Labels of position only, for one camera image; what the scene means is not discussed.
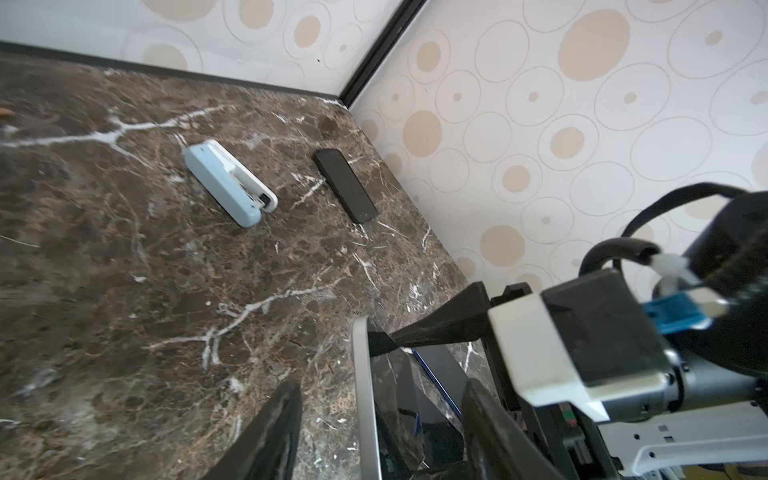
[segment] marble countertop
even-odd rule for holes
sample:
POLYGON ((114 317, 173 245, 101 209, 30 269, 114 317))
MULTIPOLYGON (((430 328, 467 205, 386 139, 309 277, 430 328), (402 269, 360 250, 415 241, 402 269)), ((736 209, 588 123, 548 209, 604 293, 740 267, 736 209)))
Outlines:
POLYGON ((465 280, 349 112, 8 54, 0 91, 4 478, 199 478, 287 378, 294 478, 358 478, 352 319, 391 331, 465 280), (184 166, 207 138, 280 199, 254 228, 184 166), (328 147, 378 218, 350 222, 310 158, 328 147))

